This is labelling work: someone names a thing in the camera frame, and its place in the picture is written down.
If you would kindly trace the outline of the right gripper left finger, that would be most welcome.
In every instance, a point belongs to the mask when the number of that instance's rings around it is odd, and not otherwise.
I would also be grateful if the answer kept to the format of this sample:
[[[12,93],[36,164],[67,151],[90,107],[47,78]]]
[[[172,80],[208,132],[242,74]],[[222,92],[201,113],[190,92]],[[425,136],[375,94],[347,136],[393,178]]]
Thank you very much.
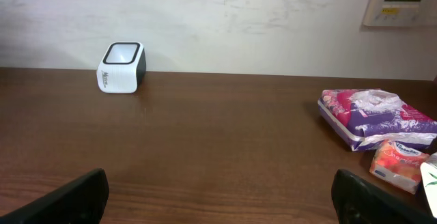
[[[47,195],[1,217],[5,224],[99,224],[109,198],[103,169],[94,169]]]

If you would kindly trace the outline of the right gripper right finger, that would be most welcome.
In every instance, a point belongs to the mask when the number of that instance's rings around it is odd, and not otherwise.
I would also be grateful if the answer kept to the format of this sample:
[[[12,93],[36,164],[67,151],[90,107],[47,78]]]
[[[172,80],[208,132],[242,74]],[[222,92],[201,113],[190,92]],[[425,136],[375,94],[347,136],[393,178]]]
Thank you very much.
[[[436,224],[436,218],[345,169],[335,174],[331,198],[340,224]]]

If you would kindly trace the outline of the orange small tissue pack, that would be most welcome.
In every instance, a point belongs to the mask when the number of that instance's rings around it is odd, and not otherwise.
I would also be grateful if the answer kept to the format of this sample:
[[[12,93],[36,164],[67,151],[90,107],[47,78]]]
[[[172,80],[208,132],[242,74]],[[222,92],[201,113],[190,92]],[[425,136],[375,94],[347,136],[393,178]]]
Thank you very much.
[[[420,166],[429,154],[403,144],[384,140],[371,162],[369,172],[404,191],[415,194],[421,183]]]

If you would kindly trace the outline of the white bamboo print tube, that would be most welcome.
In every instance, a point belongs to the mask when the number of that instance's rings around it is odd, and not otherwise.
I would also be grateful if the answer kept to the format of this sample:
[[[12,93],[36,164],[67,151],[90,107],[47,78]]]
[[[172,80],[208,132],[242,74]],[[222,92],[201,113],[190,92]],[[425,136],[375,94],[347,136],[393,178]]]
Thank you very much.
[[[434,218],[437,215],[437,196],[436,196],[436,153],[431,154],[430,157],[420,166],[423,189],[428,202],[429,209]]]

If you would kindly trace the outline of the red purple tissue pack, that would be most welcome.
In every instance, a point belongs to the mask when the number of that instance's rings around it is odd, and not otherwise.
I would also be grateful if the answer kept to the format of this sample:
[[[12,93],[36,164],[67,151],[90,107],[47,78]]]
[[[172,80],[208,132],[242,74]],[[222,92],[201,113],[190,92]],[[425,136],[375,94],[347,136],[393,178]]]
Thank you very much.
[[[422,150],[436,138],[435,120],[381,89],[326,89],[318,108],[353,152],[374,150],[384,140]]]

